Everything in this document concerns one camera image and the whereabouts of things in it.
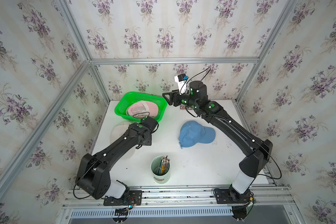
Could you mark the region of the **pink baseball cap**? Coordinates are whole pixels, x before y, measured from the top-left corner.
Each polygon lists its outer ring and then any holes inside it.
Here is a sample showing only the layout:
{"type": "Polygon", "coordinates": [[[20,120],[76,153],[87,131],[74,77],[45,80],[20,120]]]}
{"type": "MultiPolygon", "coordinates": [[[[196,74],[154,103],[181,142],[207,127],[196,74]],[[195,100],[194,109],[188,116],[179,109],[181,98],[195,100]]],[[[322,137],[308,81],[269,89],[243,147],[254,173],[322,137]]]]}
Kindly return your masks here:
{"type": "Polygon", "coordinates": [[[133,103],[126,110],[128,116],[141,119],[145,116],[156,117],[159,113],[159,108],[156,103],[150,101],[138,101],[133,103]]]}

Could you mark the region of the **light blue baseball cap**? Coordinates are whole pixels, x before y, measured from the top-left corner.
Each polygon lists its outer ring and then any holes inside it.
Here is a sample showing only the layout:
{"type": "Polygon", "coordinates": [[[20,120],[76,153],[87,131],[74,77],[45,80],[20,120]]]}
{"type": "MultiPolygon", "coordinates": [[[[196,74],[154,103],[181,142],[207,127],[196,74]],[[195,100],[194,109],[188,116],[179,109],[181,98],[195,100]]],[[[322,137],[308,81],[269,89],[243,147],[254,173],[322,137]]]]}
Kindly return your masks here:
{"type": "Polygon", "coordinates": [[[216,138],[213,128],[202,126],[200,123],[190,120],[184,123],[178,137],[181,148],[192,147],[198,143],[210,144],[216,138]]]}

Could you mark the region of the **white baseball cap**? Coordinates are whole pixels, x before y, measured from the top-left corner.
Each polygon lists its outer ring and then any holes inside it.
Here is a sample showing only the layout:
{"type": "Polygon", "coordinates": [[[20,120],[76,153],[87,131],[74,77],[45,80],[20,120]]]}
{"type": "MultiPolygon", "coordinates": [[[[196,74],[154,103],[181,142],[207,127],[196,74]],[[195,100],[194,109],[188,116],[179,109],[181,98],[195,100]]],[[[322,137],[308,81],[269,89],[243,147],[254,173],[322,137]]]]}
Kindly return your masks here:
{"type": "MultiPolygon", "coordinates": [[[[118,125],[116,125],[110,133],[110,143],[114,143],[119,137],[121,137],[131,124],[132,122],[130,121],[123,121],[120,122],[118,125]]],[[[134,152],[135,148],[130,149],[121,157],[121,159],[122,160],[130,159],[134,155],[134,152]]]]}

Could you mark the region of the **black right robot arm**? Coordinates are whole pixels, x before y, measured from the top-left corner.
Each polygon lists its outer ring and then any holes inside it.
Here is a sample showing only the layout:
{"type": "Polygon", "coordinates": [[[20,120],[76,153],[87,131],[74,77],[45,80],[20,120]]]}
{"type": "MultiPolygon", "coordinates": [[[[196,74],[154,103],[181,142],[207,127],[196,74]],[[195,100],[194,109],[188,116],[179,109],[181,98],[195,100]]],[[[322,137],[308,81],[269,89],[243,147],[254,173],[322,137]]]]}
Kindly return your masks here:
{"type": "Polygon", "coordinates": [[[230,191],[244,195],[260,171],[269,161],[273,144],[256,137],[236,122],[218,103],[208,99],[207,86],[201,81],[189,84],[189,90],[163,93],[169,105],[184,105],[194,110],[198,117],[212,124],[229,137],[244,153],[245,158],[239,163],[240,171],[230,186],[230,191]]]}

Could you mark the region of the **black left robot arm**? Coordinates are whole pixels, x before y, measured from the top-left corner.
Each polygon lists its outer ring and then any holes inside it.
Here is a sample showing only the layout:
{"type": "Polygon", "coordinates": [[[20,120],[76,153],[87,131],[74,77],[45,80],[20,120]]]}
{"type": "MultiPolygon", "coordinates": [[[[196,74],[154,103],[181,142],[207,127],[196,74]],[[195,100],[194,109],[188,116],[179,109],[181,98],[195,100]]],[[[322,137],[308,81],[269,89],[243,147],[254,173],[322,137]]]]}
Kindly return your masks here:
{"type": "Polygon", "coordinates": [[[113,182],[110,171],[116,162],[130,149],[152,145],[152,134],[157,131],[159,123],[147,116],[141,122],[130,124],[111,145],[94,155],[86,154],[81,159],[75,186],[84,190],[94,199],[103,197],[122,198],[128,187],[120,182],[113,182]]]}

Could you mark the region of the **green plastic basket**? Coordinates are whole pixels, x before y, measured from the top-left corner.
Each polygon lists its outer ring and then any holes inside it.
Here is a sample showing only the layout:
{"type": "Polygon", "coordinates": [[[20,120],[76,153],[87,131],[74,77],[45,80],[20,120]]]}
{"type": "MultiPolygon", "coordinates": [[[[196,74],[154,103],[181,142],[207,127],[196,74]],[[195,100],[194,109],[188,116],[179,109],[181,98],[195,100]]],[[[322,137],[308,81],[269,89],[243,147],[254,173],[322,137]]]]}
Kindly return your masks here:
{"type": "Polygon", "coordinates": [[[129,92],[115,107],[115,114],[126,120],[139,122],[145,116],[153,117],[157,122],[163,118],[167,102],[163,97],[129,92]]]}

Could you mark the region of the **coloured pencils bundle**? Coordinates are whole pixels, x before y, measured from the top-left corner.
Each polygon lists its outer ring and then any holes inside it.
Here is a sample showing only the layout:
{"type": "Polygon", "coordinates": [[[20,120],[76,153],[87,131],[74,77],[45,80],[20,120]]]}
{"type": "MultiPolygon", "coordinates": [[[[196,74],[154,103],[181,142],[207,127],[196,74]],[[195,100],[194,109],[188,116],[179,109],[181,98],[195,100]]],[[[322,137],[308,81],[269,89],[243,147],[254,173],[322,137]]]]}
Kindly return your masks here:
{"type": "Polygon", "coordinates": [[[170,162],[170,159],[168,158],[168,156],[163,156],[161,158],[161,162],[160,162],[160,165],[158,166],[158,171],[157,171],[158,175],[164,175],[167,172],[167,167],[168,167],[169,162],[170,162]]]}

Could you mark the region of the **green pencil cup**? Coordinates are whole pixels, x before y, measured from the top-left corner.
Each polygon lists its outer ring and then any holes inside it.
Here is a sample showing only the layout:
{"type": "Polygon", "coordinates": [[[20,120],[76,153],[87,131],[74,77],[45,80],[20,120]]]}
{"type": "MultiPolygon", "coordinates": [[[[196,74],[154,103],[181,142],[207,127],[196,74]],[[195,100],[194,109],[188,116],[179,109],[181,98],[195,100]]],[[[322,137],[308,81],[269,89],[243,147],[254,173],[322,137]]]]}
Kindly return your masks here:
{"type": "Polygon", "coordinates": [[[168,156],[158,156],[151,161],[151,172],[158,184],[165,184],[170,179],[170,159],[168,156]]]}

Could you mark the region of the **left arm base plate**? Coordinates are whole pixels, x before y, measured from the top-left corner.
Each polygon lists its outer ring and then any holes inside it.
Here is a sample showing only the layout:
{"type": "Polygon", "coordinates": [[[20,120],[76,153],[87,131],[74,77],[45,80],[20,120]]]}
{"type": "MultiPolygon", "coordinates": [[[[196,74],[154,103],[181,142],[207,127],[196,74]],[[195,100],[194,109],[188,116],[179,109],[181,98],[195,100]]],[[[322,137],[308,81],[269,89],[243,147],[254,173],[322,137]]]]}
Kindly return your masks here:
{"type": "Polygon", "coordinates": [[[128,206],[133,207],[136,205],[141,205],[142,202],[142,193],[141,190],[130,190],[125,192],[121,198],[117,199],[114,197],[105,197],[104,206],[128,206]]]}

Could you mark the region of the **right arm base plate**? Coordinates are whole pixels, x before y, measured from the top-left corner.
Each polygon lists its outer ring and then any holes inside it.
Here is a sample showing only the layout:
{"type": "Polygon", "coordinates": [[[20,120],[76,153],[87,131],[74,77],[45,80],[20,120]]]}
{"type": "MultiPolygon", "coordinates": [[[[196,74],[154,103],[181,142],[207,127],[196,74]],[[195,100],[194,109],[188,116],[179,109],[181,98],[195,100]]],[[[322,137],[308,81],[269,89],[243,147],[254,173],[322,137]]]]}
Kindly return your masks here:
{"type": "Polygon", "coordinates": [[[253,193],[249,189],[240,194],[232,186],[228,189],[215,188],[213,195],[218,204],[249,204],[253,200],[253,193]]]}

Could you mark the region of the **aluminium mounting rail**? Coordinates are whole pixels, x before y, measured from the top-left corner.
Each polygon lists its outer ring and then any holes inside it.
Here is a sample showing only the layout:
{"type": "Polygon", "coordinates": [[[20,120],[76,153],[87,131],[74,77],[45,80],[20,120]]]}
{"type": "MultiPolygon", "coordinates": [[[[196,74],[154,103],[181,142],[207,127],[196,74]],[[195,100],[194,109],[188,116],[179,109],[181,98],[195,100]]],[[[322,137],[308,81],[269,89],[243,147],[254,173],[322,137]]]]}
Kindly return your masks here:
{"type": "MultiPolygon", "coordinates": [[[[141,190],[141,207],[184,207],[184,206],[215,206],[217,201],[213,195],[215,188],[226,188],[224,185],[211,186],[154,186],[131,187],[131,190],[141,190]]],[[[255,185],[250,187],[255,205],[295,205],[295,201],[287,187],[274,185],[255,185]]],[[[92,197],[80,199],[88,194],[83,190],[69,190],[63,201],[64,208],[96,208],[103,207],[103,199],[92,197]]]]}

